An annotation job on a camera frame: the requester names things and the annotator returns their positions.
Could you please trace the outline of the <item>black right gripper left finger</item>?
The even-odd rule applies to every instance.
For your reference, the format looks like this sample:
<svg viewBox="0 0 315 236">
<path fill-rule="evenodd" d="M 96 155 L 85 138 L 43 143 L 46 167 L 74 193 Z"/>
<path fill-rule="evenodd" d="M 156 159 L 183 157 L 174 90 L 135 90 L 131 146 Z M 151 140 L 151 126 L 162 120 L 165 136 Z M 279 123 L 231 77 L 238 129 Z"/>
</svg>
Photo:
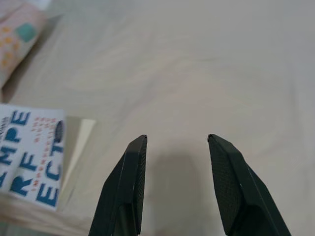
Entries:
<svg viewBox="0 0 315 236">
<path fill-rule="evenodd" d="M 106 179 L 90 236 L 138 236 L 141 232 L 147 135 L 129 143 L 122 157 Z"/>
</svg>

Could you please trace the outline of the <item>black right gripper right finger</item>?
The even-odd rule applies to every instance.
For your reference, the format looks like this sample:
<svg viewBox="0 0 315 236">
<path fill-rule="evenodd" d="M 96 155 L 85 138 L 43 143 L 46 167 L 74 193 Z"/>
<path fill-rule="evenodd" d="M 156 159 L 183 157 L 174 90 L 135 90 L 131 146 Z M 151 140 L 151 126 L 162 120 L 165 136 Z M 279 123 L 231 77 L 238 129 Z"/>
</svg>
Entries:
<svg viewBox="0 0 315 236">
<path fill-rule="evenodd" d="M 208 136 L 214 190 L 227 236 L 288 236 L 268 188 L 241 152 L 218 135 Z"/>
</svg>

